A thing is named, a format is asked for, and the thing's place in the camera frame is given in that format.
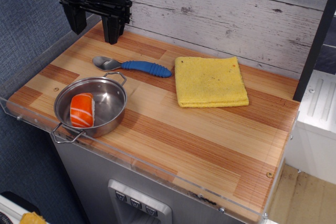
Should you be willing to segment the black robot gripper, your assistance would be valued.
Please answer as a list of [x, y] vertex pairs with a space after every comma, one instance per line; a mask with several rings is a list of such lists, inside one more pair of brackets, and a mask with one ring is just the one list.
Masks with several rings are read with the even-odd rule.
[[130, 0], [59, 0], [71, 30], [79, 35], [87, 26], [86, 12], [102, 17], [105, 42], [113, 45], [130, 22]]

